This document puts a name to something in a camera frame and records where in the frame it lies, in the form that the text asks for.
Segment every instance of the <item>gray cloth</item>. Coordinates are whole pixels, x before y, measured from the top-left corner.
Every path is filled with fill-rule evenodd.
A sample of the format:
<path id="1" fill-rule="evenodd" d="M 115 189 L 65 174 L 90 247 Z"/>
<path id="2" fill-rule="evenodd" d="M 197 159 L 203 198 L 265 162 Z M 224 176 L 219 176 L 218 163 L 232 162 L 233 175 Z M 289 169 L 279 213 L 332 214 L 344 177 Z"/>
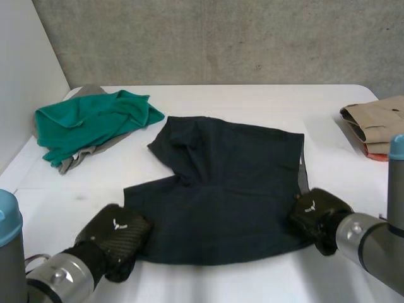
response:
<path id="1" fill-rule="evenodd" d="M 94 84 L 87 84 L 80 88 L 80 90 L 75 93 L 70 99 L 76 98 L 76 97 L 83 97 L 83 96 L 89 96 L 89 95 L 102 95 L 105 94 L 105 90 L 100 88 L 98 85 Z M 37 133 L 37 126 L 35 123 L 35 118 L 33 119 L 33 132 L 32 134 L 38 138 L 38 133 Z M 128 132 L 126 134 L 122 134 L 120 136 L 116 136 L 112 138 L 111 140 L 106 141 L 105 143 L 98 145 L 98 146 L 88 146 L 80 149 L 77 154 L 75 154 L 73 157 L 69 157 L 67 159 L 64 159 L 62 161 L 62 164 L 58 166 L 59 173 L 61 175 L 64 175 L 67 173 L 69 170 L 74 169 L 75 167 L 79 166 L 80 163 L 85 159 L 87 155 L 96 155 L 98 153 L 102 153 L 106 151 L 108 148 L 114 146 L 127 136 L 129 136 L 131 132 Z"/>

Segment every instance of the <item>gray wall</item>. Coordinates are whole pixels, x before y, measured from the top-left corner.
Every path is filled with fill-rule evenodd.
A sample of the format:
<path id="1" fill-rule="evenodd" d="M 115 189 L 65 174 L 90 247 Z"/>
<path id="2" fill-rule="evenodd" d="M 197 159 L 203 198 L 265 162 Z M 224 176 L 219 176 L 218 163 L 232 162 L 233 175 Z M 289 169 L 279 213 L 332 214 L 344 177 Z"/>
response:
<path id="1" fill-rule="evenodd" d="M 356 83 L 404 93 L 403 0 L 33 0 L 71 87 Z"/>

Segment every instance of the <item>concrete wall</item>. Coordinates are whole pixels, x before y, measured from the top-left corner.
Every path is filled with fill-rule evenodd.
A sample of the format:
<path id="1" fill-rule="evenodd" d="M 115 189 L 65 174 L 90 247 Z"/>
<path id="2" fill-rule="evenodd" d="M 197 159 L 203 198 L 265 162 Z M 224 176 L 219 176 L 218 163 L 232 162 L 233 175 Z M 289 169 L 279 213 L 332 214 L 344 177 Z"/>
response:
<path id="1" fill-rule="evenodd" d="M 403 0 L 33 0 L 72 87 L 357 83 L 404 93 Z"/>
<path id="2" fill-rule="evenodd" d="M 69 91 L 31 0 L 0 0 L 0 172 L 31 136 L 34 111 Z"/>

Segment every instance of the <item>red fabric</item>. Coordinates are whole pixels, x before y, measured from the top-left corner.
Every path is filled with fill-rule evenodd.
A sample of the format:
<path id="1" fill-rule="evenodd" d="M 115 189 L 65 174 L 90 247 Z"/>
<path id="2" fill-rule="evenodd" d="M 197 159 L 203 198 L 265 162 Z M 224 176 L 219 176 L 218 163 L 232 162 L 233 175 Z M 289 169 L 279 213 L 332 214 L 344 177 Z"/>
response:
<path id="1" fill-rule="evenodd" d="M 382 161 L 382 162 L 386 162 L 389 160 L 389 157 L 387 156 L 387 154 L 385 153 L 369 153 L 369 151 L 367 150 L 367 146 L 366 144 L 364 144 L 365 146 L 365 154 L 366 157 L 372 159 L 372 160 L 376 160 L 376 161 Z"/>

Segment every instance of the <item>clothing pile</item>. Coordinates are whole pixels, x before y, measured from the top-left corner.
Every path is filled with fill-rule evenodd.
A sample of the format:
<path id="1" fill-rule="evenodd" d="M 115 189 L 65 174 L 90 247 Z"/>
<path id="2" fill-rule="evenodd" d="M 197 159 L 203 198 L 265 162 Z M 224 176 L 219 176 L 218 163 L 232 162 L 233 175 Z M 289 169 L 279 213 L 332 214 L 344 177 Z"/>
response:
<path id="1" fill-rule="evenodd" d="M 404 133 L 404 96 L 351 104 L 343 107 L 340 114 L 363 142 L 367 157 L 388 161 L 391 138 Z"/>
<path id="2" fill-rule="evenodd" d="M 86 85 L 69 100 L 35 112 L 38 145 L 50 149 L 44 160 L 60 174 L 77 167 L 89 154 L 102 153 L 131 132 L 164 119 L 149 96 L 121 90 L 107 94 Z"/>
<path id="3" fill-rule="evenodd" d="M 149 96 L 85 86 L 73 97 L 35 113 L 38 144 L 50 149 L 44 159 L 62 174 L 163 119 Z M 312 244 L 287 222 L 295 195 L 309 191 L 303 134 L 168 117 L 148 147 L 174 175 L 124 190 L 125 207 L 153 222 L 138 259 L 229 264 Z"/>

